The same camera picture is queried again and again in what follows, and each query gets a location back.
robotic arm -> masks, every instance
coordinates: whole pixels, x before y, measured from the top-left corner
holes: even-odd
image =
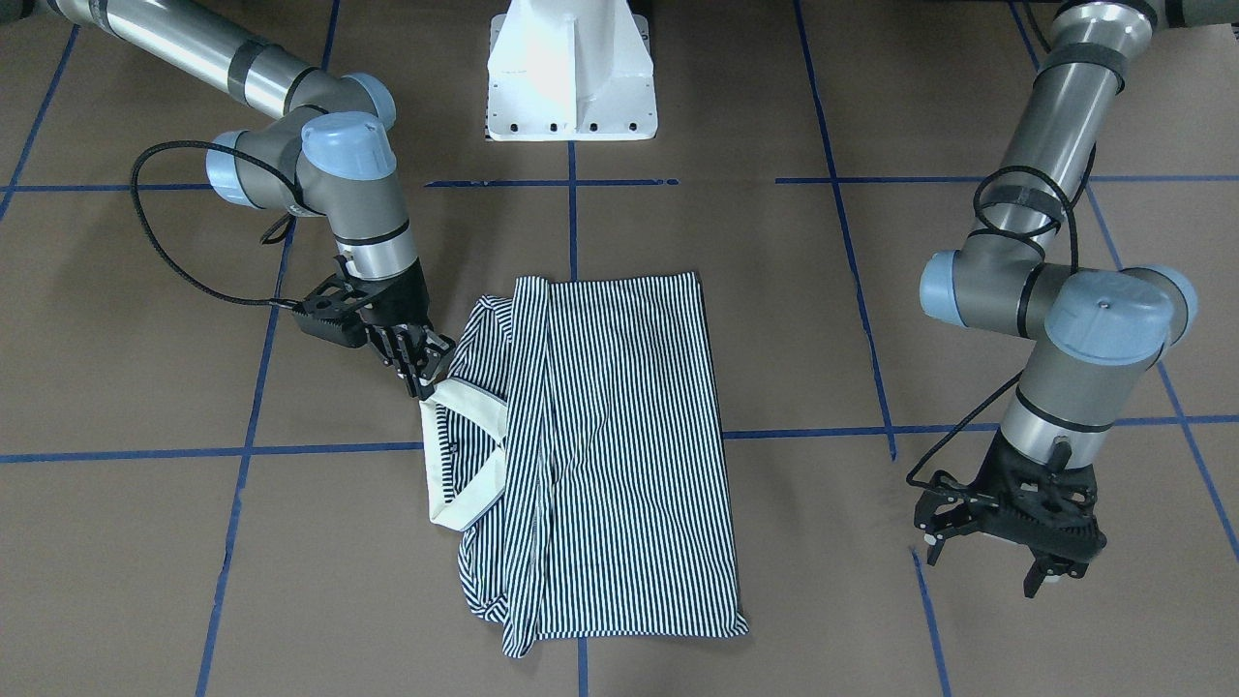
[[[1233,0],[1073,0],[1058,10],[1053,50],[1002,167],[978,188],[974,232],[961,249],[937,253],[921,279],[926,313],[1036,340],[1006,386],[1018,381],[976,478],[965,485],[938,470],[914,482],[954,433],[908,475],[924,490],[914,524],[930,546],[928,563],[952,537],[1001,537],[1032,551],[1032,598],[1047,578],[1083,577],[1105,547],[1093,516],[1093,461],[1136,381],[1187,333],[1197,296],[1166,266],[1078,267],[1072,208],[1127,64],[1155,30],[1237,20]],[[1072,264],[1048,264],[1046,249],[1064,224]]]
[[[97,26],[274,118],[263,130],[216,137],[207,152],[212,186],[242,206],[325,215],[339,251],[336,272],[286,308],[306,333],[351,348],[370,344],[410,396],[432,392],[455,343],[427,316],[387,137],[395,103],[382,82],[333,77],[191,0],[0,1],[7,19],[41,9]]]

black cable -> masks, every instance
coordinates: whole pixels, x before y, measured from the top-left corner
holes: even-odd
[[[1088,178],[1093,173],[1093,162],[1095,160],[1097,145],[1094,144],[1093,150],[1090,150],[1088,155],[1088,163],[1084,165],[1084,172],[1080,175],[1079,187],[1075,189],[1075,194],[1069,198],[1067,197],[1067,192],[1063,191],[1063,187],[1058,186],[1058,182],[1054,181],[1053,177],[1036,167],[1030,167],[1027,165],[1009,165],[999,167],[994,171],[994,173],[981,180],[981,183],[976,186],[976,191],[973,192],[973,213],[976,215],[976,219],[985,225],[985,229],[991,233],[1025,241],[1054,229],[1054,227],[1058,225],[1058,220],[1054,219],[1051,219],[1048,223],[1030,232],[1011,232],[1009,229],[1002,229],[994,224],[994,220],[986,217],[985,208],[987,206],[981,204],[981,196],[985,193],[985,189],[1002,176],[1021,172],[1037,177],[1054,192],[1054,197],[1058,198],[1058,203],[1063,207],[1063,213],[1067,217],[1067,235],[1070,240],[1072,250],[1070,270],[1074,274],[1079,271],[1080,267],[1079,232],[1075,228],[1075,204],[1079,203],[1080,197],[1084,196],[1084,188],[1088,186]]]
[[[1041,32],[1041,25],[1037,24],[1037,16],[1032,14],[1032,4],[1028,0],[1022,0],[1023,2],[1023,15],[1028,19],[1028,27],[1032,28],[1033,36],[1037,37],[1037,43],[1041,45],[1041,50],[1049,53],[1049,41],[1046,35]]]
[[[292,220],[296,218],[292,213],[284,213],[280,219],[271,223],[271,227],[266,228],[266,232],[258,236],[259,244],[279,244],[284,241],[284,238],[289,235],[292,230]]]
[[[981,181],[981,183],[976,187],[976,192],[973,194],[973,212],[976,214],[976,219],[979,219],[981,224],[984,224],[989,230],[1005,236],[1012,236],[1016,239],[1031,239],[1033,236],[1037,236],[1038,234],[1049,232],[1051,229],[1054,228],[1057,222],[1051,220],[1049,223],[1032,232],[1025,232],[1025,233],[1002,229],[995,225],[987,217],[985,217],[984,206],[981,206],[981,194],[985,192],[985,188],[1004,175],[1012,172],[1023,172],[1040,178],[1047,186],[1049,186],[1051,189],[1053,189],[1054,197],[1058,198],[1058,202],[1063,206],[1063,210],[1067,214],[1067,232],[1070,236],[1070,246],[1072,246],[1070,271],[1074,274],[1079,270],[1079,234],[1075,230],[1074,208],[1075,204],[1079,203],[1080,197],[1084,196],[1084,188],[1088,186],[1088,178],[1093,173],[1093,162],[1095,160],[1097,160],[1097,145],[1093,145],[1093,150],[1089,151],[1088,155],[1088,163],[1084,165],[1084,173],[1080,175],[1080,184],[1075,189],[1075,196],[1073,196],[1072,198],[1067,198],[1067,193],[1063,191],[1061,186],[1058,186],[1058,182],[1056,182],[1049,175],[1036,167],[1028,167],[1023,165],[1011,165],[1007,167],[1001,167],[990,176],[985,177]],[[917,487],[921,489],[930,489],[928,484],[922,482],[916,482],[917,473],[919,473],[926,467],[926,463],[928,463],[929,459],[938,453],[938,451],[942,451],[943,447],[950,443],[950,439],[955,438],[955,436],[958,436],[961,431],[964,431],[964,428],[968,427],[968,425],[971,423],[973,420],[978,417],[978,415],[984,412],[990,405],[994,404],[995,400],[1005,395],[1006,391],[1011,390],[1017,383],[1020,383],[1021,375],[1023,375],[1023,371],[1015,374],[1015,376],[1011,380],[1006,381],[1002,385],[1002,387],[999,387],[992,395],[990,395],[980,405],[978,405],[975,410],[973,410],[971,412],[968,413],[968,416],[960,420],[960,422],[957,423],[954,428],[952,428],[947,433],[947,436],[942,437],[942,439],[938,443],[935,443],[933,448],[930,448],[924,456],[921,457],[921,461],[916,464],[916,467],[912,468],[911,472],[908,472],[908,477],[904,478],[904,482],[907,482],[912,487]]]
[[[171,140],[169,142],[160,142],[159,145],[151,145],[150,147],[144,150],[142,154],[139,155],[136,160],[134,160],[134,167],[129,175],[129,196],[134,201],[134,212],[138,213],[138,222],[141,223],[142,225],[142,233],[146,234],[146,240],[150,241],[151,246],[155,248],[155,253],[159,254],[160,259],[164,259],[164,262],[167,264],[169,267],[176,271],[176,275],[181,276],[190,285],[197,287],[198,290],[206,292],[207,295],[211,295],[217,300],[233,302],[235,305],[252,305],[252,306],[268,305],[282,308],[290,308],[295,306],[296,305],[295,300],[289,300],[285,297],[261,297],[261,298],[238,297],[235,295],[228,295],[227,292],[219,292],[218,290],[208,286],[207,284],[190,275],[188,271],[182,269],[181,265],[173,261],[172,256],[170,256],[167,251],[164,250],[164,246],[159,243],[159,239],[155,236],[155,230],[151,229],[150,220],[146,219],[146,210],[142,208],[142,199],[141,196],[139,194],[138,180],[139,176],[141,175],[142,166],[146,163],[147,160],[150,160],[151,157],[165,150],[176,150],[176,149],[216,150],[219,152],[225,152],[228,155],[232,155],[233,157],[244,160],[254,165],[255,167],[265,170],[268,173],[280,180],[280,183],[287,187],[287,189],[292,193],[294,199],[296,199],[299,204],[301,202],[300,188],[289,177],[286,177],[284,172],[259,160],[258,157],[254,157],[253,155],[237,150],[235,147],[228,147],[227,145],[219,145],[218,142],[207,142],[204,140]],[[289,228],[291,228],[292,225],[290,215],[281,217],[279,220],[276,220],[276,223],[264,233],[263,235],[264,239],[270,238],[270,235],[279,228],[281,223],[284,224],[284,232],[280,233],[279,239],[282,239],[287,234]]]
[[[908,477],[903,478],[903,482],[908,483],[911,487],[917,487],[919,489],[926,489],[926,490],[933,490],[933,488],[929,487],[928,484],[923,482],[917,482],[916,480],[917,474],[926,467],[929,459],[938,453],[938,451],[942,451],[944,446],[950,443],[952,438],[959,436],[959,433],[964,431],[968,427],[968,425],[973,423],[973,420],[975,420],[981,412],[989,409],[989,406],[992,405],[999,397],[1005,395],[1007,390],[1015,387],[1015,384],[1020,383],[1020,376],[1022,375],[1023,371],[1020,371],[1014,376],[1011,376],[1011,380],[1002,384],[1002,387],[995,390],[992,395],[986,397],[984,402],[978,405],[975,410],[973,410],[971,412],[968,413],[966,417],[960,420],[960,422],[955,425],[954,428],[947,432],[947,436],[943,436],[942,439],[938,441],[938,443],[934,443],[933,448],[927,451],[926,454],[921,457],[921,461],[917,462],[916,467],[908,470]]]

blue tape line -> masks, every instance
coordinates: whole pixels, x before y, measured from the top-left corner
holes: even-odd
[[[1037,50],[1032,47],[1032,41],[1028,40],[1028,31],[1023,27],[1023,20],[1020,19],[1020,12],[1015,9],[1015,2],[1007,0],[1007,9],[1011,10],[1011,19],[1015,20],[1015,26],[1020,30],[1020,38],[1023,40],[1023,47],[1028,51],[1028,58],[1032,61],[1032,67],[1040,71],[1041,59],[1037,58]]]
[[[579,178],[576,186],[679,186],[678,178]]]
[[[284,239],[284,249],[280,251],[280,269],[275,274],[275,290],[273,296],[279,297],[280,286],[284,284],[284,274],[289,267],[289,250],[292,249],[292,240],[296,238],[296,219],[289,225],[289,234]],[[266,317],[266,336],[263,338],[263,357],[258,363],[258,378],[254,381],[254,401],[250,406],[249,423],[245,427],[245,448],[254,447],[254,437],[258,433],[258,418],[263,410],[263,394],[266,390],[266,375],[271,364],[271,350],[275,345],[275,328],[279,324],[280,313],[278,307],[271,307]],[[249,463],[252,456],[240,458],[240,467],[237,469],[237,488],[233,490],[233,505],[228,516],[228,534],[224,536],[224,563],[219,568],[219,577],[216,579],[216,597],[211,608],[211,621],[207,624],[207,640],[202,646],[202,664],[198,667],[198,683],[195,697],[204,697],[207,682],[211,680],[211,665],[214,661],[216,638],[219,634],[219,618],[223,614],[224,593],[228,591],[228,574],[232,571],[233,550],[237,546],[237,529],[240,524],[242,493],[249,479]]]
[[[403,443],[338,443],[325,446],[255,446],[249,449],[253,456],[323,456],[342,453],[398,453],[421,451],[420,441]]]
[[[584,636],[576,638],[576,695],[590,697],[590,649]]]
[[[926,426],[897,426],[895,427],[895,433],[900,436],[906,436],[909,433],[947,433],[955,428],[953,423],[940,423],[940,425],[926,425]],[[981,422],[970,423],[964,427],[965,432],[994,432],[999,430],[999,425],[994,422]]]
[[[1114,266],[1121,269],[1123,259],[1119,256],[1119,249],[1114,244],[1114,236],[1110,235],[1110,225],[1105,222],[1105,215],[1101,213],[1101,204],[1098,203],[1097,196],[1093,193],[1093,187],[1085,187],[1088,192],[1089,203],[1093,206],[1093,214],[1097,217],[1098,227],[1101,229],[1101,236],[1105,238],[1105,245],[1110,249],[1110,256],[1114,259]],[[1199,447],[1196,444],[1196,436],[1192,433],[1192,420],[1188,418],[1183,412],[1183,406],[1178,401],[1178,394],[1175,391],[1175,385],[1170,380],[1170,373],[1166,371],[1166,365],[1158,363],[1157,373],[1161,375],[1162,385],[1166,387],[1166,396],[1170,397],[1171,407],[1175,409],[1176,422],[1183,431],[1183,438],[1187,439],[1187,447],[1192,452],[1192,459],[1196,461],[1196,469],[1201,473],[1201,480],[1204,482],[1204,489],[1209,494],[1209,500],[1213,503],[1213,510],[1218,514],[1218,521],[1222,524],[1222,530],[1227,536],[1227,541],[1230,543],[1230,552],[1234,555],[1235,561],[1239,562],[1239,539],[1235,537],[1234,526],[1230,524],[1230,516],[1227,515],[1227,508],[1222,503],[1222,496],[1218,494],[1217,485],[1213,484],[1213,474],[1209,473],[1209,467],[1204,462],[1204,457],[1201,454]],[[1208,420],[1211,417],[1199,417],[1201,420]],[[1209,421],[1201,421],[1199,423],[1214,423]],[[1233,423],[1233,422],[1215,422],[1215,423]]]
[[[1175,181],[1239,181],[1239,175],[1089,175],[1089,181],[1175,182]]]
[[[869,321],[869,310],[865,306],[865,290],[860,282],[860,267],[856,265],[856,250],[852,246],[851,229],[847,224],[847,209],[844,206],[844,192],[839,188],[839,170],[835,168],[835,155],[830,147],[830,132],[826,129],[826,113],[821,106],[821,94],[818,90],[818,73],[813,67],[813,53],[809,51],[809,35],[804,28],[804,12],[800,0],[793,0],[795,9],[795,24],[800,32],[800,48],[804,52],[804,67],[809,73],[809,87],[813,90],[813,106],[818,111],[818,129],[821,131],[821,149],[826,155],[826,168],[830,171],[831,189],[835,194],[835,208],[839,213],[839,227],[844,235],[844,249],[847,251],[847,266],[851,269],[852,281],[856,285],[856,306],[860,310],[860,322],[869,340],[870,365],[873,369],[873,386],[877,390],[877,405],[882,411],[882,426],[886,427],[887,446],[891,449],[891,461],[898,456],[898,447],[895,443],[895,431],[891,426],[891,410],[886,404],[886,389],[882,386],[882,369],[877,360],[877,344],[873,342],[873,328]]]
[[[322,62],[320,67],[327,69],[331,67],[331,50],[336,46],[336,24],[339,21],[339,0],[335,0],[331,4],[331,17],[327,19],[327,41],[322,46]]]
[[[781,176],[774,183],[975,183],[981,176]]]
[[[678,178],[441,178],[425,183],[425,188],[499,188],[512,186],[679,186]]]
[[[94,463],[113,461],[182,461],[239,458],[242,456],[320,456],[421,451],[420,441],[403,443],[327,443],[313,446],[255,446],[253,448],[170,448],[164,451],[88,451],[79,453],[0,454],[0,465],[27,463]]]
[[[425,184],[425,188],[487,188],[504,186],[567,186],[563,178],[494,178],[494,180],[437,180]]]
[[[1183,406],[1178,401],[1178,395],[1175,392],[1175,385],[1170,380],[1170,373],[1166,370],[1166,364],[1157,364],[1157,373],[1161,374],[1162,385],[1166,386],[1166,395],[1170,396],[1170,404],[1175,407],[1175,413],[1180,418],[1180,428],[1183,430],[1183,438],[1187,439],[1187,447],[1192,451],[1192,459],[1196,461],[1196,469],[1201,473],[1201,479],[1204,482],[1204,489],[1209,493],[1209,500],[1213,501],[1213,510],[1218,514],[1218,521],[1222,524],[1222,530],[1227,535],[1227,541],[1230,542],[1230,553],[1234,555],[1235,561],[1239,562],[1239,537],[1235,537],[1235,529],[1230,525],[1230,516],[1227,515],[1227,508],[1222,503],[1222,496],[1218,494],[1218,488],[1213,484],[1213,475],[1209,473],[1209,467],[1204,464],[1204,456],[1201,454],[1201,448],[1196,444],[1196,436],[1192,435],[1192,428],[1188,426],[1187,417],[1183,415]]]
[[[224,563],[219,568],[219,577],[216,579],[216,594],[211,605],[211,621],[207,625],[207,641],[202,647],[202,665],[198,669],[198,682],[195,687],[195,697],[204,697],[207,682],[211,678],[211,664],[216,655],[216,636],[219,634],[219,618],[224,609],[224,593],[228,589],[228,574],[232,571],[232,555],[237,542],[237,526],[240,522],[240,493],[245,488],[245,479],[249,478],[249,456],[240,459],[240,468],[237,472],[237,489],[233,493],[233,505],[228,514],[228,535],[224,536]]]
[[[9,191],[5,191],[4,198],[0,198],[0,220],[4,219],[4,214],[9,212],[9,204],[12,202],[14,187],[21,181],[21,172],[26,168],[26,161],[30,160],[30,151],[35,146],[35,139],[38,137],[38,129],[43,126],[43,118],[47,116],[47,109],[52,105],[52,97],[56,95],[56,88],[61,84],[61,77],[64,76],[64,67],[69,62],[69,56],[73,53],[73,46],[77,43],[78,30],[82,27],[74,25],[69,30],[69,37],[64,42],[64,51],[61,52],[61,62],[56,66],[56,72],[52,73],[52,82],[47,85],[47,92],[43,94],[43,102],[38,105],[38,113],[35,114],[35,123],[30,126],[30,132],[26,135],[26,142],[21,147],[21,156],[17,157],[17,166],[12,168],[12,176],[9,177]]]
[[[838,438],[847,436],[882,436],[883,427],[855,428],[783,428],[758,431],[725,431],[724,441],[761,441],[767,438]]]
[[[176,461],[185,458],[237,458],[244,448],[173,448],[167,451],[100,451],[89,453],[15,453],[0,456],[0,464],[88,463],[107,461]]]
[[[567,141],[567,264],[576,280],[576,142]]]
[[[1175,426],[1178,423],[1177,417],[1131,417],[1126,420],[1119,420],[1114,422],[1114,426],[1130,427],[1130,426]]]
[[[933,599],[929,598],[929,586],[926,583],[924,568],[921,566],[921,555],[916,547],[908,548],[912,552],[912,565],[917,569],[917,584],[921,587],[921,607],[926,612],[926,625],[929,628],[929,643],[933,645],[933,660],[938,665],[938,683],[942,686],[942,697],[952,697],[950,676],[947,673],[947,657],[942,652],[942,636],[938,634],[938,618],[933,612]]]
[[[1213,415],[1207,417],[1187,417],[1187,423],[1191,425],[1239,423],[1239,415]]]

brown floor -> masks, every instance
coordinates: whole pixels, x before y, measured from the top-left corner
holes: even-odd
[[[502,0],[344,0],[338,21],[327,0],[207,4],[392,88],[446,332],[518,275],[700,271],[752,634],[502,657],[465,607],[456,536],[426,521],[416,410],[389,371],[195,291],[140,236],[124,189],[138,152],[265,118],[38,17],[0,27],[0,695],[1235,693],[1229,27],[1158,35],[1106,123],[1084,262],[1177,266],[1203,311],[1098,459],[1110,546],[1087,579],[1027,602],[1021,548],[968,539],[922,569],[902,483],[1030,348],[917,302],[1035,74],[1006,2],[805,0],[800,24],[792,0],[655,1],[658,137],[575,151],[482,139]],[[598,181],[617,178],[642,181]],[[515,180],[544,186],[426,186]],[[201,156],[155,160],[146,181],[201,184]],[[192,271],[270,292],[269,214],[201,186],[145,199]],[[325,223],[302,222],[286,292],[332,254]],[[938,464],[966,477],[989,439],[965,433]]]

light blue joint cap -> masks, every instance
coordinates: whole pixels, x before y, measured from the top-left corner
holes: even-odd
[[[1201,312],[1201,297],[1196,293],[1196,286],[1192,285],[1192,281],[1188,280],[1187,276],[1178,269],[1172,269],[1161,264],[1145,264],[1134,267],[1149,269],[1166,276],[1175,284],[1176,287],[1178,287],[1178,291],[1183,293],[1183,300],[1187,302],[1187,326],[1183,327],[1183,336],[1187,336],[1187,332],[1192,331],[1192,322],[1196,321],[1196,314]]]
[[[968,326],[955,302],[955,249],[938,251],[921,274],[921,308],[935,319]]]
[[[301,151],[320,170],[354,181],[374,181],[395,171],[395,154],[383,124],[366,111],[339,111],[301,126]]]
[[[1098,366],[1129,366],[1161,352],[1175,303],[1156,285],[1118,271],[1067,279],[1046,316],[1061,350]]]
[[[383,126],[390,129],[395,124],[395,99],[387,85],[379,78],[366,73],[348,73],[344,78],[361,84],[366,89],[366,93],[370,95],[370,102],[374,103],[374,113],[383,121]]]
[[[212,142],[223,145],[224,147],[237,147],[237,139],[243,132],[245,131],[229,130],[228,132],[221,132]],[[258,207],[249,199],[249,196],[245,196],[245,189],[240,186],[240,175],[237,173],[237,157],[233,157],[228,152],[207,150],[207,181],[211,182],[211,187],[224,201],[239,206],[249,206],[250,208]]]

